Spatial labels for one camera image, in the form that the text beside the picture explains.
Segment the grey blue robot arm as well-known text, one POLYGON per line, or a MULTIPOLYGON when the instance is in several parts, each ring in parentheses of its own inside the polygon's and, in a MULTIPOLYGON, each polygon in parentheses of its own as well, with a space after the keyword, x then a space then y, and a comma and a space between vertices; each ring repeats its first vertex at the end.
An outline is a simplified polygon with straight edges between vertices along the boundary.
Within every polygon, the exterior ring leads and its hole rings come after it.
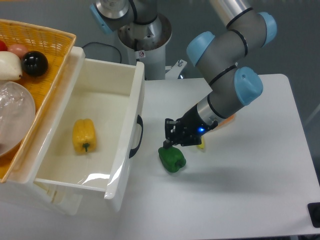
MULTIPOLYGON (((189 61, 211 87, 211 93, 179 119, 165 120, 165 149, 200 144, 205 133, 263 92, 260 77, 249 67, 237 67, 237 62, 275 38, 275 19, 266 12, 255 12, 246 0, 213 0, 211 5, 226 32, 220 36, 203 32, 186 49, 189 61)), ((90 11, 105 34, 117 33, 131 64, 144 64, 148 80, 169 76, 165 59, 172 29, 158 12, 155 0, 97 0, 90 11)))

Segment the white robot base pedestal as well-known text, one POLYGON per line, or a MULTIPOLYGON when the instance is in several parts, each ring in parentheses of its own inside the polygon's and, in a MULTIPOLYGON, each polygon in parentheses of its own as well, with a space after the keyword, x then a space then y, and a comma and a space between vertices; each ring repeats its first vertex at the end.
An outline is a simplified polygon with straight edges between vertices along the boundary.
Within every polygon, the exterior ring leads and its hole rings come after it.
POLYGON ((147 80, 163 80, 166 74, 166 45, 172 36, 172 26, 162 14, 150 24, 130 23, 121 27, 118 38, 127 50, 131 65, 144 64, 147 80))

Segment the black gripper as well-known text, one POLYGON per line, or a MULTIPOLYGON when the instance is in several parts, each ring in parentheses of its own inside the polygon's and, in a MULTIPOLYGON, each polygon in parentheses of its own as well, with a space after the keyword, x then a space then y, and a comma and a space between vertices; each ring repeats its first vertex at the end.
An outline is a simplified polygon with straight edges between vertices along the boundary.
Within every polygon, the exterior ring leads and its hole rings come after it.
POLYGON ((218 126, 218 121, 209 120, 205 123, 200 117, 197 106, 194 105, 177 120, 166 118, 164 121, 165 140, 164 149, 181 145, 194 146, 202 143, 201 137, 218 126))

